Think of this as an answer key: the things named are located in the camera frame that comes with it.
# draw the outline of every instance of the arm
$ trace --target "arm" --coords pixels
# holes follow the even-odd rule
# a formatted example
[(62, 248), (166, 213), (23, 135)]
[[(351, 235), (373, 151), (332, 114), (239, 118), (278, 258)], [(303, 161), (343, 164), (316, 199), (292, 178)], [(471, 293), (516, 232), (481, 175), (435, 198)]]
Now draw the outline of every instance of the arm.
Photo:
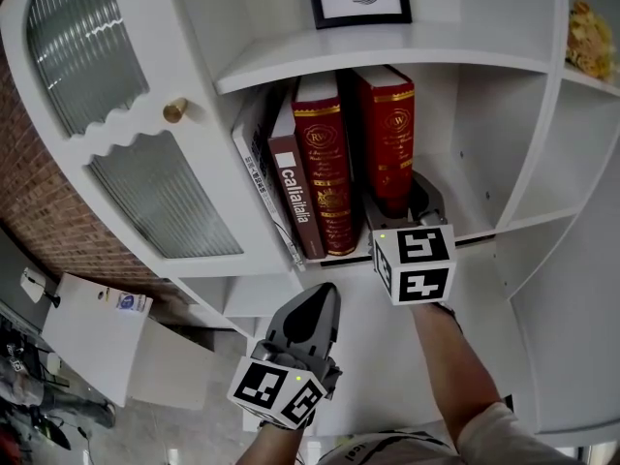
[(456, 443), (471, 419), (502, 401), (458, 324), (433, 305), (412, 307), (437, 407)]
[(267, 424), (236, 465), (294, 465), (303, 429), (284, 430)]

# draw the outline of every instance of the cabinet door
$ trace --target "cabinet door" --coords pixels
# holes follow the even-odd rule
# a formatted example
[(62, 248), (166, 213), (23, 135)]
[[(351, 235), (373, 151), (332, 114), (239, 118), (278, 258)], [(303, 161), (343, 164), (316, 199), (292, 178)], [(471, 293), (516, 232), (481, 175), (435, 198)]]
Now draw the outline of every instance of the cabinet door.
[(146, 265), (163, 277), (288, 268), (231, 139), (232, 97), (215, 94), (178, 0), (5, 0), (2, 14), (47, 148)]

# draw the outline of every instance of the cabinet knob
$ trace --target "cabinet knob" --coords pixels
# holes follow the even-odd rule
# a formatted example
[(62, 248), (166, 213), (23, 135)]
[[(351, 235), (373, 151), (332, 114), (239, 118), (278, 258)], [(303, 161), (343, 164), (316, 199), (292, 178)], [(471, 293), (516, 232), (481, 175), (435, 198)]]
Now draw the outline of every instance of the cabinet knob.
[(177, 98), (164, 107), (164, 118), (170, 124), (176, 124), (185, 113), (187, 109), (187, 99)]

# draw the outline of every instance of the cable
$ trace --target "cable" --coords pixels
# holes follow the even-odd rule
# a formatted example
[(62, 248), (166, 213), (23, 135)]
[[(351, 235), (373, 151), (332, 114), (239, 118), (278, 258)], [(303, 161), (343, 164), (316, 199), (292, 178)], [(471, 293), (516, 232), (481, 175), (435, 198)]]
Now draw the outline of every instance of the cable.
[(74, 429), (77, 429), (77, 432), (79, 432), (79, 435), (86, 440), (86, 447), (88, 448), (88, 459), (90, 460), (91, 465), (95, 465), (95, 461), (93, 460), (93, 454), (90, 452), (90, 438), (88, 437), (88, 434), (86, 434), (86, 431), (84, 429), (82, 429), (81, 427), (77, 425), (73, 425), (72, 423), (68, 423), (63, 418), (56, 416), (56, 415), (46, 415), (45, 418), (60, 420), (60, 424), (58, 425), (58, 428), (62, 427), (63, 425), (68, 425), (69, 427), (73, 427)]
[(29, 275), (26, 276), (28, 278), (28, 281), (30, 281), (32, 284), (36, 284), (37, 286), (41, 286), (43, 289), (46, 288), (45, 285), (43, 284), (39, 284), (37, 281), (35, 281), (32, 277), (30, 277)]

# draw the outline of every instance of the brown book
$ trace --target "brown book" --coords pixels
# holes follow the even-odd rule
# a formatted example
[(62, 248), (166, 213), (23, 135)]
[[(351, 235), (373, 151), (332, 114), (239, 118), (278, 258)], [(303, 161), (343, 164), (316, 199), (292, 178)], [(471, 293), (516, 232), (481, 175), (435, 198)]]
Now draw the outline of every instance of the brown book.
[(414, 84), (392, 67), (354, 72), (368, 182), (387, 217), (405, 217), (414, 177)]
[(273, 132), (268, 139), (269, 150), (282, 186), (282, 196), (291, 211), (304, 255), (311, 260), (324, 259), (326, 252), (321, 242), (312, 195), (295, 138), (292, 98), (291, 91), (280, 108)]
[(304, 76), (293, 102), (294, 122), (325, 248), (344, 256), (356, 249), (349, 153), (334, 72)]

